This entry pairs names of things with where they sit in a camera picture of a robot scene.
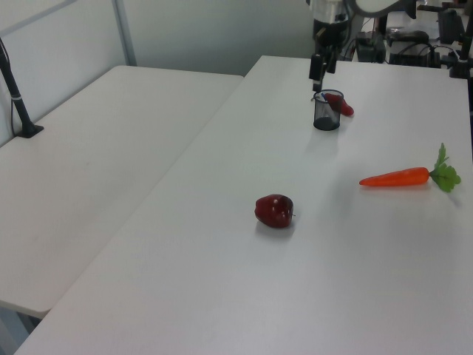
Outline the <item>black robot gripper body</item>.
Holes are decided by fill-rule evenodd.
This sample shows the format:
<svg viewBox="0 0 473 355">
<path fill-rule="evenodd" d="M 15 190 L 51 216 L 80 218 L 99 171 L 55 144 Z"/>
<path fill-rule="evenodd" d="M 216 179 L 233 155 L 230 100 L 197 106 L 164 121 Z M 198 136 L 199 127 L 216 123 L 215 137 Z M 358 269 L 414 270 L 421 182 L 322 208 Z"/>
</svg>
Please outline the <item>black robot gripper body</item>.
<svg viewBox="0 0 473 355">
<path fill-rule="evenodd" d="M 313 55 L 339 56 L 347 40 L 349 21 L 326 23 L 313 20 L 313 40 L 315 43 Z"/>
</svg>

